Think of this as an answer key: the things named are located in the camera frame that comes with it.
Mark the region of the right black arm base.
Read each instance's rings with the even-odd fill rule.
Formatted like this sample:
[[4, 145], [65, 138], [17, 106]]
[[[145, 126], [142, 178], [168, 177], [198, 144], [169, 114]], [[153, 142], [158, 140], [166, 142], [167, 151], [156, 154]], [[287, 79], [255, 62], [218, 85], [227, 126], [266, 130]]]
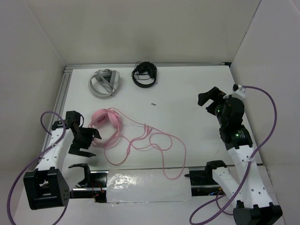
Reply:
[[227, 165], [222, 160], [209, 161], [203, 168], [189, 170], [184, 177], [189, 178], [192, 188], [210, 188], [217, 185], [212, 172], [219, 167], [226, 168]]

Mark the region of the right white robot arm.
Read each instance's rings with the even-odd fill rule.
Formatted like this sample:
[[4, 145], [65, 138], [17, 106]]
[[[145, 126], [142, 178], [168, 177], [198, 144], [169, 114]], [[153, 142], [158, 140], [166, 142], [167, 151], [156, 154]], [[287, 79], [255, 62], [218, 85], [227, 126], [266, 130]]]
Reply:
[[199, 106], [212, 100], [206, 110], [216, 116], [220, 124], [220, 137], [239, 177], [236, 181], [222, 160], [206, 164], [205, 180], [210, 184], [217, 183], [228, 197], [228, 202], [203, 221], [203, 225], [214, 220], [229, 205], [233, 206], [233, 219], [237, 225], [272, 225], [283, 215], [280, 205], [276, 205], [269, 196], [255, 160], [256, 153], [266, 142], [254, 148], [250, 133], [242, 124], [245, 113], [243, 99], [247, 89], [248, 86], [235, 84], [230, 94], [213, 87], [198, 95]]

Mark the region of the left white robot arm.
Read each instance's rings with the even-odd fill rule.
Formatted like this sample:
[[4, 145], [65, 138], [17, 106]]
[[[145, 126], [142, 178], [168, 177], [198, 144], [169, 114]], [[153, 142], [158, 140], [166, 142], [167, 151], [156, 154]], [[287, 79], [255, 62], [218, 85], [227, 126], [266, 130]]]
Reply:
[[71, 190], [79, 184], [87, 187], [92, 174], [87, 163], [72, 164], [63, 171], [65, 158], [69, 155], [90, 158], [87, 152], [94, 139], [100, 139], [99, 131], [81, 126], [81, 114], [68, 111], [65, 119], [59, 118], [51, 126], [51, 140], [34, 171], [23, 178], [29, 206], [32, 210], [65, 207]]

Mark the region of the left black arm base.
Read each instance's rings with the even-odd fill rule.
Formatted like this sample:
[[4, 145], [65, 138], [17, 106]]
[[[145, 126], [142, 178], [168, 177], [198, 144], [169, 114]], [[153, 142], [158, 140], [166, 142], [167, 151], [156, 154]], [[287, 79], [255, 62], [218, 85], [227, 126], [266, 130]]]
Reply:
[[108, 171], [93, 171], [87, 163], [73, 164], [65, 177], [70, 190], [106, 191]]

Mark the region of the pink wired headphones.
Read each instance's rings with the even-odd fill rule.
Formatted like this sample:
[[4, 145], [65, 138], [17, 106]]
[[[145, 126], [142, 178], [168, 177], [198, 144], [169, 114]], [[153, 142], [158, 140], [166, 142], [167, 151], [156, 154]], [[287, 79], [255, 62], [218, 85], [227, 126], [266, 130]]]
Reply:
[[[125, 117], [129, 121], [133, 122], [134, 124], [140, 125], [143, 128], [143, 134], [137, 137], [134, 137], [133, 139], [128, 139], [126, 136], [122, 134], [123, 130], [123, 121], [122, 117]], [[98, 130], [100, 127], [102, 127], [106, 123], [110, 123], [112, 127], [115, 129], [114, 133], [104, 142], [100, 142], [99, 138], [95, 138], [92, 141], [92, 146], [102, 149], [104, 152], [104, 157], [107, 160], [107, 162], [113, 166], [121, 166], [123, 165], [128, 156], [130, 155], [130, 152], [132, 149], [135, 149], [136, 151], [140, 152], [145, 152], [148, 151], [150, 148], [154, 148], [161, 153], [161, 158], [162, 158], [162, 172], [163, 175], [168, 179], [168, 180], [176, 180], [178, 179], [184, 172], [185, 165], [186, 165], [186, 157], [187, 157], [187, 147], [185, 143], [178, 137], [163, 132], [155, 127], [152, 127], [146, 123], [140, 123], [137, 122], [128, 116], [126, 116], [122, 111], [115, 107], [110, 107], [107, 109], [99, 109], [95, 111], [91, 117], [91, 121], [88, 125], [89, 128], [95, 128]], [[164, 135], [167, 136], [170, 139], [170, 145], [168, 148], [163, 149], [158, 143], [153, 142], [152, 138], [156, 135]], [[106, 155], [106, 151], [113, 148], [116, 146], [117, 142], [119, 142], [119, 139], [124, 138], [127, 142], [127, 148], [126, 148], [126, 155], [124, 159], [118, 163], [113, 163], [110, 161]], [[169, 177], [167, 176], [165, 172], [165, 158], [164, 158], [164, 152], [170, 150], [173, 147], [173, 139], [176, 139], [179, 141], [183, 148], [184, 148], [184, 158], [183, 158], [183, 165], [180, 170], [180, 173], [176, 177]]]

